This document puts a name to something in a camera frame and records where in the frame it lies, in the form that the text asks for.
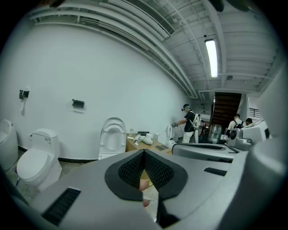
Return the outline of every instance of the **baseboard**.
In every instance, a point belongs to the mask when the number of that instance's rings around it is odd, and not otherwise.
[[[18,150],[20,150],[22,152],[26,152],[28,149],[23,148],[21,146],[18,146]],[[60,162],[77,163],[77,164],[85,164],[85,163],[89,163],[89,162],[96,161],[96,160],[97,159],[95,159],[95,160],[85,160],[85,159],[68,159],[68,158],[62,158],[62,157],[58,158],[58,161],[60,161]]]

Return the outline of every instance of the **hand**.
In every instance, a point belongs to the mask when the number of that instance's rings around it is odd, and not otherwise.
[[[143,179],[140,179],[139,190],[143,191],[149,187],[149,182]],[[150,200],[143,199],[143,206],[147,207],[150,204]]]

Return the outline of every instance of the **wooden stairs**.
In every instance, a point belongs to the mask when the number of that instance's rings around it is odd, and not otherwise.
[[[220,124],[225,130],[230,121],[234,120],[240,103],[240,93],[215,93],[215,103],[212,104],[210,125]]]

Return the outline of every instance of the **wooden table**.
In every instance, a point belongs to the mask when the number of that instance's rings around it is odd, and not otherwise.
[[[140,149],[149,149],[152,151],[160,151],[159,149],[156,148],[156,146],[160,146],[163,145],[162,143],[158,142],[158,141],[154,141],[153,140],[153,144],[152,145],[146,145],[144,142],[140,142],[138,146],[134,145],[134,140],[128,140],[126,138],[126,152],[129,151],[133,151],[133,150],[140,150]],[[160,151],[162,153],[167,153],[167,154],[172,154],[172,149],[165,149]],[[149,177],[147,175],[147,173],[145,172],[145,170],[143,171],[142,175],[141,175],[141,179],[144,180],[149,180]]]

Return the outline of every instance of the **black toilet paper holder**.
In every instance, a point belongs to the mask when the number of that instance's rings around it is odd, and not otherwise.
[[[29,95],[29,91],[20,90],[19,99],[23,100],[23,99],[27,98],[28,95]]]
[[[74,100],[74,99],[72,99],[72,101],[73,101],[73,104],[72,104],[73,107],[79,107],[79,108],[84,107],[85,102],[79,101],[79,100]]]

